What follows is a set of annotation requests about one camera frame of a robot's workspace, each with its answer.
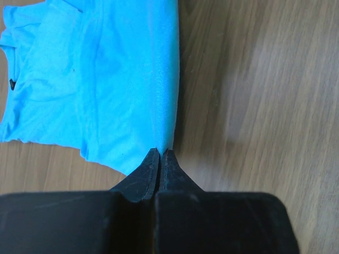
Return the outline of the turquoise t shirt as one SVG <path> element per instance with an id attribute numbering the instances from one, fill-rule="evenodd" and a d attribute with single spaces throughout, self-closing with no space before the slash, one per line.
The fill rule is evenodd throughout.
<path id="1" fill-rule="evenodd" d="M 125 175 L 172 148 L 177 1 L 44 1 L 3 9 L 1 141 L 76 148 Z"/>

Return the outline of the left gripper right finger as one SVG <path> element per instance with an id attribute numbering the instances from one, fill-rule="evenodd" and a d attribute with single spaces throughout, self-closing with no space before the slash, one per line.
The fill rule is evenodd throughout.
<path id="1" fill-rule="evenodd" d="M 298 253 L 284 204 L 256 192 L 203 191 L 167 150 L 155 196 L 156 253 Z"/>

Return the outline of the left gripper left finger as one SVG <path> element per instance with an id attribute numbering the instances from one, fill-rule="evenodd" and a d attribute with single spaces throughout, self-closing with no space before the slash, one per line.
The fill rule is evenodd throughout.
<path id="1" fill-rule="evenodd" d="M 159 153 L 110 190 L 1 196 L 1 253 L 152 253 Z"/>

